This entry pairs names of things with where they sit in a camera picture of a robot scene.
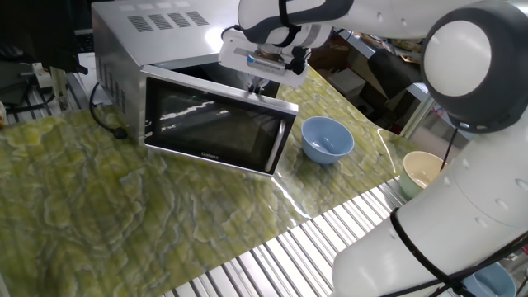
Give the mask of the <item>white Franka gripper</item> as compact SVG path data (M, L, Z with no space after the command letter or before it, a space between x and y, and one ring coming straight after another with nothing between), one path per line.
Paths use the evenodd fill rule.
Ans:
M306 61L297 74L288 65L294 60L291 51L274 45L258 45L249 42L241 31L230 29L223 34L223 45L219 52L219 63L226 67L247 73L247 91L262 94L269 81L299 87L304 83L309 71Z

